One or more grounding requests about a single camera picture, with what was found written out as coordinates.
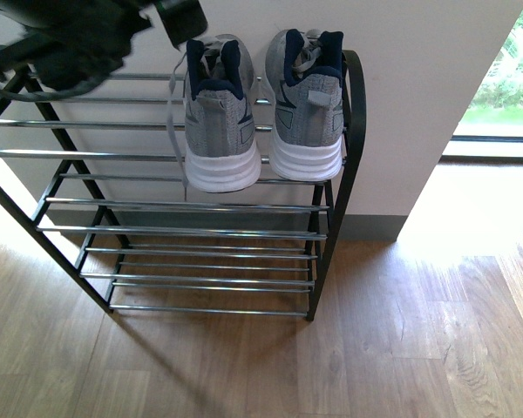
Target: sneaker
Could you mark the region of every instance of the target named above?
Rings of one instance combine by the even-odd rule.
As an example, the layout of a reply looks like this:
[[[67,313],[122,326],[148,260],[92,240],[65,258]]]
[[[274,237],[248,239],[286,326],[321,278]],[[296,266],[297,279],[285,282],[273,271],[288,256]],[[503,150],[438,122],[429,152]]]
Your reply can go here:
[[[331,179],[341,169],[342,43],[342,32],[291,29],[269,46],[262,84],[275,104],[269,163],[286,179]]]
[[[233,192],[260,177],[250,89],[252,59],[232,35],[187,43],[186,175],[204,192]]]

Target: shoe sole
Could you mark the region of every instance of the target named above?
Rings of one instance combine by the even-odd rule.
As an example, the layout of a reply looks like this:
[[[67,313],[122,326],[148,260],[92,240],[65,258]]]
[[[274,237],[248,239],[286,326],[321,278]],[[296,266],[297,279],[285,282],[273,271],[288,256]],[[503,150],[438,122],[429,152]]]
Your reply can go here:
[[[248,151],[228,157],[201,157],[186,144],[186,175],[203,192],[236,192],[250,187],[260,177],[262,158],[254,141]]]
[[[275,105],[275,92],[267,74],[261,78],[261,91]],[[288,144],[281,139],[275,124],[269,144],[269,164],[275,174],[291,180],[323,181],[333,179],[341,170],[343,134],[333,145],[302,146]]]

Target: floor board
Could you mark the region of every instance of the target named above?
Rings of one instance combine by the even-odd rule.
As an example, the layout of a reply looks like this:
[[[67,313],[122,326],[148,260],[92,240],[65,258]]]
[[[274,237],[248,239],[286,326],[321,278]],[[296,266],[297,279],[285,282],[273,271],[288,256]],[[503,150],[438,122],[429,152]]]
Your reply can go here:
[[[523,167],[437,167],[397,242],[339,242],[313,323],[106,315],[0,208],[0,418],[27,416],[523,418]]]

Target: green grass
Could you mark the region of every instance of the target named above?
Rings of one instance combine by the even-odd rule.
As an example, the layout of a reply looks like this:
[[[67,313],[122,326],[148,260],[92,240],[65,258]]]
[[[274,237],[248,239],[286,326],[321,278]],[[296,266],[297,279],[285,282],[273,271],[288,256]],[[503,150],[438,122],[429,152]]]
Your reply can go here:
[[[523,125],[523,108],[505,109],[471,108],[464,115],[461,123],[488,125]]]

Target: white wall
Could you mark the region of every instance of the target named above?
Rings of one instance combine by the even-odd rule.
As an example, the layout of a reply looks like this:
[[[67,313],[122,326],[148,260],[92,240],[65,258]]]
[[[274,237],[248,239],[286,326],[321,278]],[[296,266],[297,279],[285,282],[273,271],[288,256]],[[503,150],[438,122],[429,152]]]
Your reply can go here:
[[[348,213],[376,215],[409,214],[523,8],[523,0],[202,0],[201,4],[210,25],[208,33],[230,32],[240,37],[259,74],[268,43],[278,30],[344,32],[343,47],[357,51],[362,59],[368,98],[366,148]],[[170,72],[180,58],[157,17],[153,12],[149,15],[156,27],[134,38],[134,53],[125,71]],[[0,30],[12,32],[12,26],[1,24]],[[166,84],[111,82],[102,90],[163,97]],[[23,113],[14,111],[14,116]],[[165,117],[162,106],[72,106],[64,107],[63,115],[157,122]],[[270,114],[259,110],[256,123],[270,123]],[[265,146],[267,138],[258,138]],[[161,133],[82,131],[76,139],[96,151],[172,153]],[[165,169],[134,166],[130,170]],[[170,192],[166,186],[149,185],[157,187],[149,190],[134,186],[110,185],[110,193],[133,197],[146,192],[158,197]],[[240,199],[260,200],[259,190],[243,192]],[[277,200],[289,195],[283,190],[272,193]],[[192,193],[192,199],[203,199],[203,195]]]

